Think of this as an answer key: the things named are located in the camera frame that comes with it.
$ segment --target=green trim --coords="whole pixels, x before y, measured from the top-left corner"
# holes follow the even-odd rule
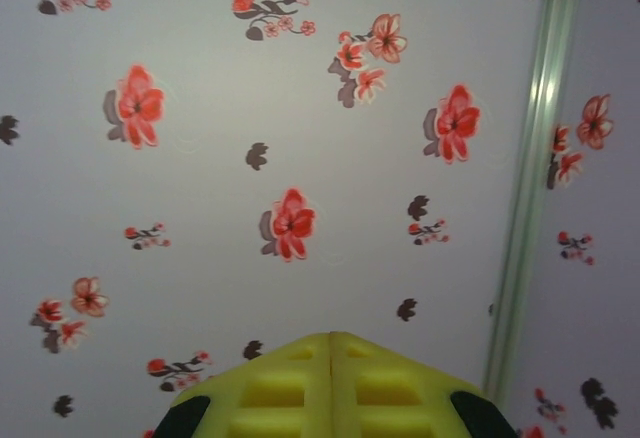
[[[579,0],[544,0],[529,106],[519,158],[519,179],[484,389],[498,406],[507,401],[517,357],[527,290],[546,194],[545,183],[563,77]]]

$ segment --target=yellow plastic part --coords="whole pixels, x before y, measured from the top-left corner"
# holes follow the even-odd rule
[[[482,392],[350,333],[309,335],[189,388],[193,438],[469,438],[454,391]]]

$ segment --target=wall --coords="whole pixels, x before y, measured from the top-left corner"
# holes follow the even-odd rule
[[[581,0],[506,410],[527,437],[640,434],[639,13]]]
[[[318,331],[480,384],[540,3],[0,0],[2,436]]]

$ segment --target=floral wallpaper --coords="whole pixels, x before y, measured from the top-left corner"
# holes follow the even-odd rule
[[[637,6],[580,4],[505,410],[526,438],[640,433]]]
[[[541,3],[0,0],[3,438],[152,437],[331,330],[480,384]],[[616,96],[567,117],[572,187]]]

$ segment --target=vertical pipe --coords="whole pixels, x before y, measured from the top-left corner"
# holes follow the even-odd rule
[[[544,206],[546,173],[579,0],[544,0],[511,206],[511,226],[484,389],[503,407],[524,318]]]

